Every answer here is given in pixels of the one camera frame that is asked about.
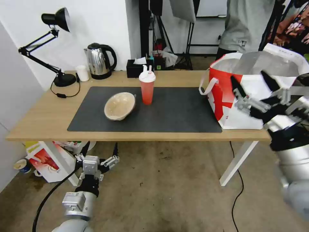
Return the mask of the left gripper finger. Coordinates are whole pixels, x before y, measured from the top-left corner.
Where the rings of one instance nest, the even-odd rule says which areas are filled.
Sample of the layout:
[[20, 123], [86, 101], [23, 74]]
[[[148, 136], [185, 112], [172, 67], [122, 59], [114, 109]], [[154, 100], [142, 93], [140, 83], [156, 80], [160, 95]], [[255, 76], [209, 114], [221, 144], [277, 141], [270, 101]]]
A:
[[81, 151], [79, 153], [77, 153], [75, 155], [75, 158], [78, 162], [82, 162], [84, 159], [85, 159], [85, 156], [88, 152], [88, 149], [89, 149], [89, 146], [90, 146], [90, 141], [88, 141], [81, 149]]
[[118, 143], [116, 142], [113, 149], [113, 154], [108, 159], [100, 159], [100, 171], [106, 173], [111, 170], [120, 161], [118, 155]]

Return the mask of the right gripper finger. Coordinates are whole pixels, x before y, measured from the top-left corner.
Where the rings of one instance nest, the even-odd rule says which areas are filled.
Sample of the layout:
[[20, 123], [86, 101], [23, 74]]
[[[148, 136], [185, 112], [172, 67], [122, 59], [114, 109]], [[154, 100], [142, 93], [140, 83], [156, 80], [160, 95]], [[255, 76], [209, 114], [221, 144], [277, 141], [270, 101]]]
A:
[[261, 71], [261, 75], [271, 91], [271, 97], [276, 97], [282, 105], [290, 105], [291, 94], [290, 90], [279, 86], [276, 79], [272, 78], [265, 71]]
[[236, 98], [235, 106], [242, 112], [246, 114], [259, 114], [266, 113], [268, 111], [268, 104], [258, 101], [249, 95], [247, 95], [242, 88], [241, 84], [234, 77], [230, 77], [232, 91]]

